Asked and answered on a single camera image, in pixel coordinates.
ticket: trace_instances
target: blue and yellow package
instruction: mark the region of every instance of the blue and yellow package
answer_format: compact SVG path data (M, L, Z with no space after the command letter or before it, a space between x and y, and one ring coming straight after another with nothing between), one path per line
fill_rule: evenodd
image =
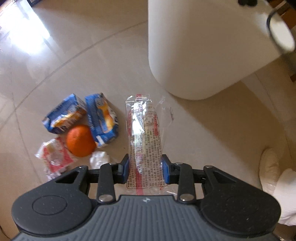
M85 103L94 141L97 147L104 147L118 135L116 114L103 93L86 96Z
M48 113L42 123L49 132L61 134L85 114L85 103L75 94L71 94Z

